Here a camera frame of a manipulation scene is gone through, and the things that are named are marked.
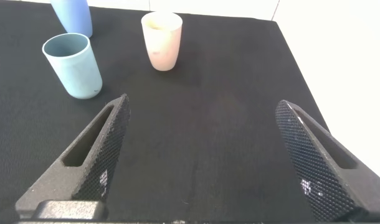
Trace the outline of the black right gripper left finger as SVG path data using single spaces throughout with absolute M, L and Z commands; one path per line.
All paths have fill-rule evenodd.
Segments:
M 19 216 L 29 218 L 46 200 L 105 202 L 129 120 L 128 95 L 107 103 L 16 202 Z

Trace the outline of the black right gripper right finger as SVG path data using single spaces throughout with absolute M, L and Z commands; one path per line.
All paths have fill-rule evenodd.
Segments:
M 282 100 L 275 119 L 318 222 L 380 222 L 380 177 L 298 105 Z

